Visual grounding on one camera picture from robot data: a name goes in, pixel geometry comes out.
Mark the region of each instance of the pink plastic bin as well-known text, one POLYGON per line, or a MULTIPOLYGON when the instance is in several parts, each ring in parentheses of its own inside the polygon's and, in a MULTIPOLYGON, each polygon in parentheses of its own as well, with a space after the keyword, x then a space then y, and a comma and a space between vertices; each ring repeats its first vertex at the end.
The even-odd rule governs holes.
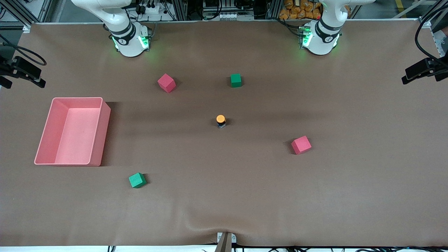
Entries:
POLYGON ((54 98, 34 163, 99 166, 110 113, 100 97, 54 98))

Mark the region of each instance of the brown table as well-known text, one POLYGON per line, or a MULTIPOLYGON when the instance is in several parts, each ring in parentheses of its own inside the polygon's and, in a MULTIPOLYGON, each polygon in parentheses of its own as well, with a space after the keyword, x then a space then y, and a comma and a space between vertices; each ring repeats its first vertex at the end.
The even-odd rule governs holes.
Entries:
MULTIPOLYGON (((200 244, 223 230, 254 246, 448 245, 448 85, 401 84, 424 57, 417 26, 347 22, 314 56, 276 22, 162 24, 150 52, 125 58, 101 25, 34 25, 20 45, 47 59, 47 87, 0 92, 0 245, 200 244), (34 165, 52 98, 77 96, 112 108, 103 167, 34 165), (293 155, 303 135, 313 148, 293 155), (136 172, 150 183, 132 189, 136 172)), ((436 53, 429 30, 421 43, 436 53)))

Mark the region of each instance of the orange circular top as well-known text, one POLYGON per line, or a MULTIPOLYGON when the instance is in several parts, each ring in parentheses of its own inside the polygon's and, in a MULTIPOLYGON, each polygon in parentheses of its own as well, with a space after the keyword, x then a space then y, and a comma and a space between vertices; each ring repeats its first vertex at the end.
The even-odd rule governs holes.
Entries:
POLYGON ((223 123, 223 122, 225 122, 225 117, 223 115, 219 115, 216 117, 216 121, 218 123, 223 123))

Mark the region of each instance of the small black and orange object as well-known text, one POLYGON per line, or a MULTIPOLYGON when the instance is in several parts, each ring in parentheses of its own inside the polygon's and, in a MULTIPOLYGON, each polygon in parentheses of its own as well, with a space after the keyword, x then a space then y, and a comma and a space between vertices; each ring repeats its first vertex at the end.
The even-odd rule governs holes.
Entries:
POLYGON ((223 115, 217 116, 216 123, 218 124, 218 127, 222 129, 225 126, 225 117, 223 115))

